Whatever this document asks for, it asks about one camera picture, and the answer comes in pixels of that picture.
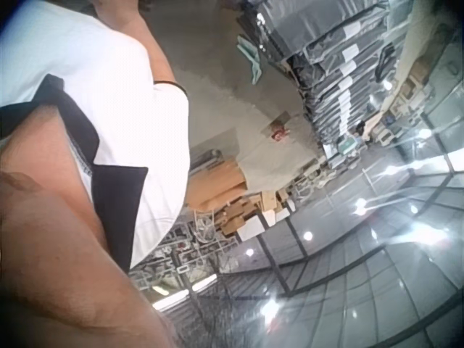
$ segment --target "ceiling light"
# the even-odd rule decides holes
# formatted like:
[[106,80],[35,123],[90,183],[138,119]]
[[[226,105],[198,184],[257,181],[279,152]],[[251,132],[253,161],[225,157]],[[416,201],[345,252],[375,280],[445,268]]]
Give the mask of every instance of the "ceiling light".
[[195,292],[199,292],[209,286],[213,281],[216,281],[218,279],[218,276],[213,274],[210,275],[208,278],[203,279],[202,281],[199,281],[198,283],[195,283],[191,288]]
[[172,307],[176,303],[182,301],[189,295],[189,290],[182,290],[179,291],[178,293],[171,295],[169,297],[166,297],[165,299],[161,299],[158,302],[155,302],[153,304],[153,308],[159,311],[165,310],[169,307]]
[[264,316],[266,325],[269,325],[276,317],[279,307],[276,301],[271,299],[261,308],[261,315]]
[[163,289],[161,286],[153,286],[153,290],[155,290],[158,294],[161,294],[162,296],[169,295],[169,291]]
[[414,161],[413,163],[411,163],[411,168],[412,169],[421,169],[423,167],[423,162],[421,161]]
[[356,210],[355,210],[355,214],[356,215],[359,215],[359,216],[363,216],[368,210],[365,209],[364,207],[358,207]]
[[393,85],[391,82],[384,80],[382,83],[387,91],[390,91],[393,88]]
[[367,203],[368,203],[368,201],[366,201],[365,199],[359,198],[359,199],[356,201],[356,207],[358,207],[358,208],[364,208],[364,207],[366,206]]
[[384,174],[385,175],[395,175],[396,173],[399,172],[399,168],[395,167],[394,165],[389,165],[386,169]]
[[432,136],[432,131],[428,128],[422,128],[419,131],[419,138],[428,139]]
[[312,233],[311,232],[305,232],[304,235],[303,235],[303,239],[305,241],[311,241],[312,240]]

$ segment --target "plastic-wrapped package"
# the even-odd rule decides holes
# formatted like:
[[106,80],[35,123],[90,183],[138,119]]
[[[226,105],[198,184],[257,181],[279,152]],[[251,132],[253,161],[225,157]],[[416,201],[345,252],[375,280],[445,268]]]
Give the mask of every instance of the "plastic-wrapped package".
[[375,41],[379,40],[386,32],[386,24],[381,22],[377,27],[363,33],[361,36],[354,36],[349,40],[346,40],[339,46],[336,52],[333,52],[330,56],[326,57],[323,61],[319,62],[319,65],[324,69],[326,75],[331,74],[335,69],[343,65],[344,63],[355,58],[360,52],[364,51]]
[[350,89],[350,94],[349,98],[345,99],[334,99],[330,105],[328,105],[325,108],[317,109],[314,108],[312,105],[309,104],[304,104],[304,108],[306,109],[306,112],[309,114],[309,117],[312,122],[318,122],[321,118],[324,117],[330,117],[334,114],[340,114],[343,109],[345,109],[345,104],[348,103],[355,103],[359,98],[362,98],[363,96],[366,96],[370,93],[370,90],[372,89],[372,85],[375,83],[374,78],[370,78],[370,81],[368,80],[363,81],[364,84],[355,84],[353,85]]
[[378,64],[378,54],[374,53],[373,56],[368,57],[362,64],[356,67],[356,64],[350,65],[348,68],[356,67],[353,71],[349,72],[346,76],[340,70],[337,70],[330,74],[327,78],[322,80],[316,86],[313,86],[309,90],[304,90],[307,94],[307,99],[312,103],[318,103],[324,94],[328,93],[332,88],[338,87],[340,91],[350,87],[353,83],[356,83],[366,73],[374,70]]
[[327,108],[334,99],[338,99],[340,102],[343,102],[345,99],[350,99],[353,92],[376,79],[374,74],[375,68],[376,65],[372,66],[369,70],[362,71],[355,78],[349,78],[349,76],[347,76],[347,78],[342,80],[342,83],[331,88],[317,101],[307,96],[305,99],[306,106],[315,111],[319,111]]
[[335,28],[330,33],[325,34],[322,38],[306,46],[303,50],[307,61],[315,64],[324,60],[333,51],[338,51],[340,44],[356,36],[360,37],[364,33],[377,28],[382,22],[386,24],[386,16],[389,10],[383,6],[374,6],[363,11]]
[[346,20],[377,4],[388,6],[388,1],[267,0],[245,9],[243,19],[259,31],[254,36],[258,39],[255,41],[257,46],[269,51],[271,60],[281,62]]
[[378,52],[383,45],[384,43],[382,40],[374,42],[355,58],[333,71],[329,76],[326,76],[326,72],[318,63],[310,65],[303,54],[295,54],[289,59],[289,64],[302,90],[309,90],[313,86],[319,84],[331,88],[333,83],[338,83],[339,80],[347,77],[348,74]]
[[356,100],[352,100],[341,105],[337,112],[333,112],[330,115],[319,119],[317,122],[314,122],[315,127],[322,127],[324,125],[330,124],[333,121],[340,119],[342,115],[353,115],[362,105],[367,105],[371,91],[372,88],[366,90],[365,93],[363,93]]
[[389,30],[401,25],[407,20],[413,10],[413,0],[389,0],[390,14],[387,17]]

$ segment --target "concrete floor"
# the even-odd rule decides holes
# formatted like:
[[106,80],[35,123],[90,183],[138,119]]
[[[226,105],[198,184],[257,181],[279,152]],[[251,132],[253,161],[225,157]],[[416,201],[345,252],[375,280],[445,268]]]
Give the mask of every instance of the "concrete floor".
[[[158,0],[146,19],[188,92],[192,156],[209,149],[234,156],[250,191],[280,189],[314,158],[317,145],[291,81],[263,62],[251,84],[251,65],[236,48],[235,12],[213,0]],[[265,129],[283,112],[291,115],[290,134],[277,143]]]

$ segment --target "merchandise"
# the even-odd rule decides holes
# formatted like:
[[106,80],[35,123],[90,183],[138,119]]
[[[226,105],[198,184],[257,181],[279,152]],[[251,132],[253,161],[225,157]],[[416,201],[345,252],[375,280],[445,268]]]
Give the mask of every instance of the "merchandise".
[[333,86],[332,83],[338,83],[339,80],[347,77],[348,74],[378,52],[383,45],[384,42],[382,40],[377,40],[367,49],[359,53],[355,58],[341,65],[329,76],[326,75],[326,72],[318,63],[310,65],[305,59],[304,54],[295,54],[291,59],[289,59],[289,64],[293,73],[297,77],[299,87],[302,90],[306,91],[319,84],[322,86],[329,86],[328,88],[331,88]]
[[267,0],[246,8],[239,22],[255,44],[281,62],[362,11],[386,0]]
[[374,42],[381,39],[381,35],[386,32],[386,24],[382,22],[379,26],[362,34],[355,36],[341,44],[336,52],[326,57],[319,65],[329,75],[336,68],[355,58],[360,52],[364,51]]
[[364,88],[371,81],[375,80],[375,76],[372,70],[365,71],[363,74],[356,77],[355,79],[348,81],[348,83],[342,87],[333,87],[330,91],[328,91],[321,98],[319,98],[317,102],[314,102],[311,99],[306,99],[306,106],[312,107],[313,110],[319,112],[322,109],[330,107],[332,101],[334,100],[338,100],[340,104],[343,104],[343,102],[345,102],[347,99],[352,98],[353,93],[356,93],[356,91]]
[[304,91],[308,95],[308,100],[313,104],[318,103],[320,99],[323,98],[323,95],[328,93],[332,88],[338,88],[340,91],[344,91],[350,87],[353,83],[364,76],[365,74],[372,72],[378,64],[378,55],[374,54],[372,57],[367,59],[361,65],[357,66],[349,75],[345,75],[337,70],[333,74],[329,75],[321,83],[312,87],[308,91]]
[[306,46],[304,55],[310,64],[324,60],[333,51],[337,51],[339,45],[351,38],[359,38],[365,33],[377,28],[381,23],[386,24],[388,8],[385,6],[374,6],[357,16],[351,18],[347,23],[337,27],[325,34],[316,42]]

